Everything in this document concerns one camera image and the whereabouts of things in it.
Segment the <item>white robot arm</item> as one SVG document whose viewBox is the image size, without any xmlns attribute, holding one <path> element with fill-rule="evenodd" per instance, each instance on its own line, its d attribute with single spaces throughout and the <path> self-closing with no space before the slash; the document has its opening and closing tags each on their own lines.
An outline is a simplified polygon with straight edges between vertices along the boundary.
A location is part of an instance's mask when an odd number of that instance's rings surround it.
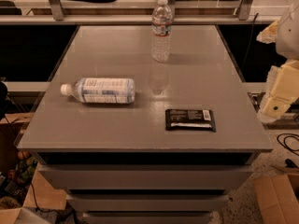
<svg viewBox="0 0 299 224">
<path fill-rule="evenodd" d="M 299 98 L 299 0 L 287 8 L 279 21 L 260 32 L 257 40 L 275 42 L 277 54 L 287 59 L 280 67 L 271 66 L 260 102 L 258 119 L 271 123 L 280 119 Z"/>
</svg>

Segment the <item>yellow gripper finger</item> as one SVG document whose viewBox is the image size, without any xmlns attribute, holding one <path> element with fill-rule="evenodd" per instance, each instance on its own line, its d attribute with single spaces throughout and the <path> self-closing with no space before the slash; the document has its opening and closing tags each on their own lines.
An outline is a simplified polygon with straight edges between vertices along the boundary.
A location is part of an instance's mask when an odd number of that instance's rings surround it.
<svg viewBox="0 0 299 224">
<path fill-rule="evenodd" d="M 256 37 L 256 40 L 265 44 L 275 43 L 278 33 L 278 21 L 273 21 L 263 29 Z"/>
<path fill-rule="evenodd" d="M 280 67 L 272 66 L 260 103 L 260 118 L 280 119 L 298 98 L 299 61 L 288 60 Z"/>
</svg>

